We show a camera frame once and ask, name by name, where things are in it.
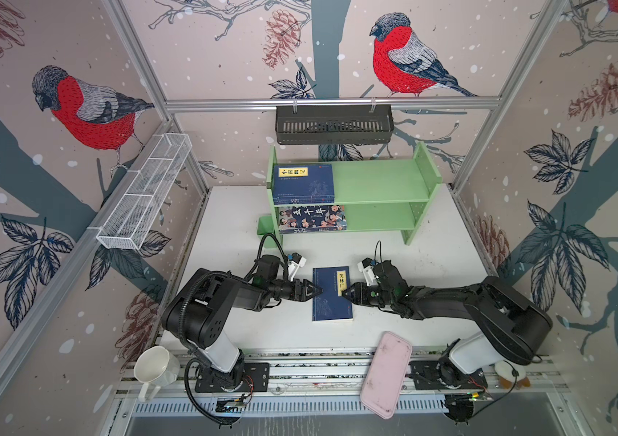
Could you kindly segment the green wooden shelf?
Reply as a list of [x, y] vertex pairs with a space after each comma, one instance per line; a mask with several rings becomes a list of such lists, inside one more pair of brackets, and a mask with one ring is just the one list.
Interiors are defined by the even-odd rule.
[[344, 207], [348, 230], [342, 232], [399, 232], [410, 245], [428, 214], [443, 178], [424, 144], [419, 144], [409, 160], [338, 161], [324, 163], [281, 163], [272, 149], [266, 178], [270, 213], [275, 236], [278, 209], [305, 205], [276, 205], [272, 200], [272, 173], [276, 165], [331, 165], [334, 171], [333, 203]]

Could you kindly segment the small green pen box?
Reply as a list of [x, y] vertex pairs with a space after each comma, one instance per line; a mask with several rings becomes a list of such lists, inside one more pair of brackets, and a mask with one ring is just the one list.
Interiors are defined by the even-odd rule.
[[271, 215], [264, 215], [258, 219], [256, 234], [259, 238], [265, 234], [275, 234], [274, 218]]

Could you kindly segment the pink plastic tray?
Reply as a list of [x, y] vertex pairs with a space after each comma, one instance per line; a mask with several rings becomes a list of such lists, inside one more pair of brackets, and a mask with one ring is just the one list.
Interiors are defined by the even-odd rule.
[[384, 420], [394, 416], [412, 357], [412, 345], [385, 332], [361, 387], [361, 404]]

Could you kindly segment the small plush toy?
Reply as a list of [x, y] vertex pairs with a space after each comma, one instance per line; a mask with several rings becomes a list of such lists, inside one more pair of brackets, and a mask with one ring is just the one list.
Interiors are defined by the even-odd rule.
[[532, 386], [526, 368], [516, 363], [500, 361], [494, 364], [499, 384], [504, 390], [523, 389]]

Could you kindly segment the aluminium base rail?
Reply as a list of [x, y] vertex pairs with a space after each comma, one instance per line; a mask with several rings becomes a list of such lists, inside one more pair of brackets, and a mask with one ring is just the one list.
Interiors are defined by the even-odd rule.
[[[372, 357], [372, 352], [251, 354], [247, 379], [235, 391], [215, 387], [192, 372], [191, 396], [186, 394], [185, 381], [178, 378], [151, 401], [139, 400], [142, 385], [129, 365], [119, 386], [110, 391], [114, 401], [107, 412], [120, 423], [134, 416], [196, 417], [199, 412], [192, 402], [197, 401], [210, 414], [243, 419], [365, 413], [360, 394]], [[488, 403], [512, 388], [491, 366], [465, 377], [459, 387], [448, 388], [428, 381], [436, 373], [435, 366], [432, 351], [415, 351], [401, 382], [396, 412], [448, 412], [456, 401]]]

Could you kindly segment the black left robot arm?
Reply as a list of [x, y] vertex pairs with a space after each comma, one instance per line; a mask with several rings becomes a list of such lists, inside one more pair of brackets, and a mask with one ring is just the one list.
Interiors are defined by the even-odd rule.
[[305, 259], [286, 255], [272, 233], [262, 236], [250, 271], [198, 269], [167, 305], [162, 328], [185, 347], [195, 368], [197, 393], [265, 392], [269, 365], [245, 365], [245, 355], [223, 331], [232, 309], [261, 312], [284, 301], [310, 302], [323, 293], [312, 282], [295, 277]]

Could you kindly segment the white mug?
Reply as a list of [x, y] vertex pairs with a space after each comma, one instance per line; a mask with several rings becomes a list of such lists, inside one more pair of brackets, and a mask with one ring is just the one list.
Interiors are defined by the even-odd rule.
[[163, 387], [177, 380], [180, 368], [179, 360], [163, 346], [143, 352], [134, 365], [134, 378], [142, 384], [138, 401], [152, 401]]

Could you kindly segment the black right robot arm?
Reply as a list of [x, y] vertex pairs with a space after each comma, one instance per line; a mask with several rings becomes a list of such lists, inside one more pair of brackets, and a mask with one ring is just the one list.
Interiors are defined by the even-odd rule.
[[370, 259], [354, 283], [340, 296], [352, 304], [376, 308], [401, 319], [454, 319], [474, 323], [467, 338], [447, 344], [427, 381], [454, 389], [484, 366], [507, 361], [527, 366], [537, 358], [552, 330], [552, 320], [536, 303], [497, 276], [461, 287], [409, 285], [390, 261]]

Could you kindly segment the colourful illustrated thick book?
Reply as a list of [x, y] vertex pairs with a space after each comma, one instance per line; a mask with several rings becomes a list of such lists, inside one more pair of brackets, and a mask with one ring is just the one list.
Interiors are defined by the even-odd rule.
[[305, 205], [279, 208], [278, 227], [281, 234], [341, 232], [348, 223], [341, 205]]

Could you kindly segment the black hanging basket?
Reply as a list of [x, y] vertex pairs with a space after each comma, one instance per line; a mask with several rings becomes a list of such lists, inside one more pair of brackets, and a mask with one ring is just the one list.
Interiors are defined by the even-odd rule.
[[279, 145], [379, 145], [392, 139], [390, 105], [278, 106]]

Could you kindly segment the blue book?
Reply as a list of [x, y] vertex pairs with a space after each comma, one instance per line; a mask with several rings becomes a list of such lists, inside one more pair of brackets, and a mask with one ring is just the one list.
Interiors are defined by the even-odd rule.
[[312, 282], [323, 290], [312, 299], [314, 322], [350, 322], [354, 319], [352, 304], [342, 295], [351, 284], [348, 266], [314, 268]]
[[334, 171], [331, 165], [317, 163], [276, 165], [272, 173], [271, 191], [276, 205], [333, 203]]

